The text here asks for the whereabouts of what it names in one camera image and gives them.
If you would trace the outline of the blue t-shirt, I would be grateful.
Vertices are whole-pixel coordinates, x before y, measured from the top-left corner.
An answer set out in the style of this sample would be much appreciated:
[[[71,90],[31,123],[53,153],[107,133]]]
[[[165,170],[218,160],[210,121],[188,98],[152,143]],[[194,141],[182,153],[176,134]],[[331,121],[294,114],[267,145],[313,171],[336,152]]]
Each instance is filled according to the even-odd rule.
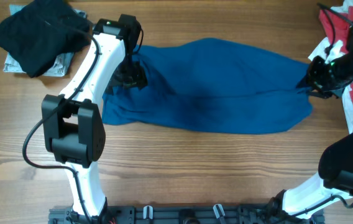
[[[311,114],[308,65],[257,47],[201,39],[178,47],[145,45],[134,57],[146,87],[103,96],[103,122],[143,122],[231,134],[284,132]]]

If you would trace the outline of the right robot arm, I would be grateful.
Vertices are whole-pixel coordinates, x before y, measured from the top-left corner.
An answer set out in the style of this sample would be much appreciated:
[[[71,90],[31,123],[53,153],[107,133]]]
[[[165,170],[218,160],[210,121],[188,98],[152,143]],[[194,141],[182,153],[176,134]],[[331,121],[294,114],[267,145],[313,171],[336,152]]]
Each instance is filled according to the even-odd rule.
[[[307,71],[306,83],[324,98],[341,96],[353,82],[353,21],[349,24],[348,53],[330,62],[317,56]],[[317,223],[318,212],[337,201],[353,208],[353,132],[325,149],[314,176],[271,198],[263,215],[267,223]]]

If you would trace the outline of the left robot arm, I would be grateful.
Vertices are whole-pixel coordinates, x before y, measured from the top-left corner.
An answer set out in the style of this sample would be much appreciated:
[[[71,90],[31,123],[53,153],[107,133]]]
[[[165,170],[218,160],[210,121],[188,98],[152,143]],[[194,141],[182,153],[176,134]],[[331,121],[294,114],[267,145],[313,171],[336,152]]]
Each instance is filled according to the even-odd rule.
[[[99,181],[98,160],[106,133],[99,112],[102,96],[147,86],[143,66],[133,60],[144,32],[136,17],[122,14],[117,21],[100,19],[91,45],[71,82],[59,95],[42,102],[45,147],[68,179],[74,204],[66,211],[70,223],[110,223],[107,198]]]

